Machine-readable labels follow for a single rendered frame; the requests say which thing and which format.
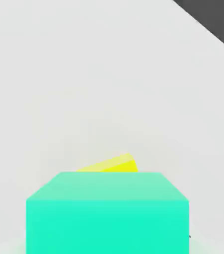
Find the small yellow cube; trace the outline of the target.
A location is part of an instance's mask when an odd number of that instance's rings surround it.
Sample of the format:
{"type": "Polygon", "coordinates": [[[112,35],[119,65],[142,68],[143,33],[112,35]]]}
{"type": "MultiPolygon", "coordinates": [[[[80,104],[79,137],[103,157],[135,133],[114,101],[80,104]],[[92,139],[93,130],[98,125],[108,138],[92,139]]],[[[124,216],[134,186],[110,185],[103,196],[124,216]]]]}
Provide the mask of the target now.
{"type": "Polygon", "coordinates": [[[137,166],[130,153],[77,169],[77,172],[137,172],[137,166]]]}

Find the small turquoise cube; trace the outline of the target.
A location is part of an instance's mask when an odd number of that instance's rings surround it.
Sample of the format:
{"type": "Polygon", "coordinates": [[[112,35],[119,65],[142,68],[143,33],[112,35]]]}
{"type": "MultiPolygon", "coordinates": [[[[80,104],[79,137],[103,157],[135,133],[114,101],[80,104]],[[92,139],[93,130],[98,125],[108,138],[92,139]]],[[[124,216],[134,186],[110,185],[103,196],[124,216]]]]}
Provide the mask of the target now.
{"type": "Polygon", "coordinates": [[[189,200],[157,172],[62,172],[26,201],[26,254],[189,254],[189,200]]]}

